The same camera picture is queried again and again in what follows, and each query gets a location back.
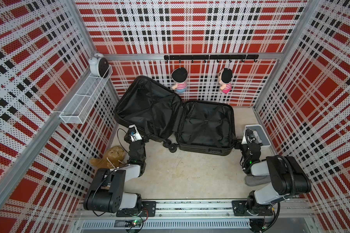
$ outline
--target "plush doll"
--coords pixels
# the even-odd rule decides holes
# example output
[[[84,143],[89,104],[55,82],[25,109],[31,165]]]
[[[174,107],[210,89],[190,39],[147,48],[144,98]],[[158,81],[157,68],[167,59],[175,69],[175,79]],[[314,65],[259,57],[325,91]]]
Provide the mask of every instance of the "plush doll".
[[[175,81],[175,85],[171,89],[177,92],[184,92],[187,89],[187,76],[188,72],[184,67],[179,67],[171,74],[172,79]]]
[[[125,159],[125,156],[126,152],[121,147],[115,146],[107,150],[103,158],[91,158],[89,163],[96,167],[96,169],[116,168],[124,165],[122,161]]]
[[[232,89],[231,86],[232,70],[223,68],[218,75],[218,83],[221,85],[220,89],[223,93],[228,93]]]

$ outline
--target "perforated panel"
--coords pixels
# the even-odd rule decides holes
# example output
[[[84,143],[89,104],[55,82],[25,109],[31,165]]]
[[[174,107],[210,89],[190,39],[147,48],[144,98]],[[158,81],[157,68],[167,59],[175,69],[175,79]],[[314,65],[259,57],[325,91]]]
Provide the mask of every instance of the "perforated panel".
[[[312,182],[326,232],[350,232],[350,1],[319,3],[259,114]]]
[[[0,1],[0,178],[86,71],[63,1]]]
[[[107,88],[84,124],[61,124],[0,210],[0,232],[69,232],[95,170],[110,146],[115,102]]]
[[[110,61],[113,67],[111,79],[121,97],[139,75],[153,78],[171,87],[171,73],[179,66],[188,71],[187,90],[179,93],[183,100],[206,100],[228,103],[233,106],[252,106],[257,99],[276,60],[257,62],[240,60],[210,61]],[[219,87],[217,74],[222,68],[233,71],[232,90],[227,94]]]
[[[281,52],[300,1],[75,0],[99,52]]]
[[[143,229],[232,229],[250,228],[250,220],[240,219],[148,219]],[[122,220],[86,220],[83,230],[125,230],[128,223]]]

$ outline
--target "alarm clock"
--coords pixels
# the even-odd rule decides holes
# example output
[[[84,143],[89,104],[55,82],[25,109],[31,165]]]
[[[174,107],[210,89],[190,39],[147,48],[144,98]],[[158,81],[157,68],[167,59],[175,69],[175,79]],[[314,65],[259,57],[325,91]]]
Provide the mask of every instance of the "alarm clock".
[[[104,58],[103,54],[95,53],[94,57],[88,60],[88,63],[92,74],[98,77],[107,77],[108,72],[106,71],[109,69],[109,63],[107,62],[107,59]]]

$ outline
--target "doll with striped shirt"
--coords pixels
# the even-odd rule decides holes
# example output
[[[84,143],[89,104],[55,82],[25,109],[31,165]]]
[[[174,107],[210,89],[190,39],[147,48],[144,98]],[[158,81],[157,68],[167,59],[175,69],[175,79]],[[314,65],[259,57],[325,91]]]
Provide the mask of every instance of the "doll with striped shirt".
[[[171,89],[176,90],[176,92],[184,92],[187,89],[187,76],[188,72],[184,67],[179,67],[174,70],[171,74],[172,79],[175,82],[175,85]]]
[[[221,85],[220,89],[223,93],[227,94],[231,91],[232,70],[228,68],[223,68],[218,75],[218,83]]]

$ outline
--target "white wire basket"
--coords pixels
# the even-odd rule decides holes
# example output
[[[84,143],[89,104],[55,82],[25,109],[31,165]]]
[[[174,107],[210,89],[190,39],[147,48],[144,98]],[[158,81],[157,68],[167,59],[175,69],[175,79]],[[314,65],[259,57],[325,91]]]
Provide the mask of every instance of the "white wire basket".
[[[109,65],[106,72],[108,72],[108,75],[106,76],[106,73],[103,75],[106,78],[97,77],[92,74],[87,77],[60,115],[65,123],[83,124],[86,121],[98,96],[112,75],[113,70],[111,65]]]

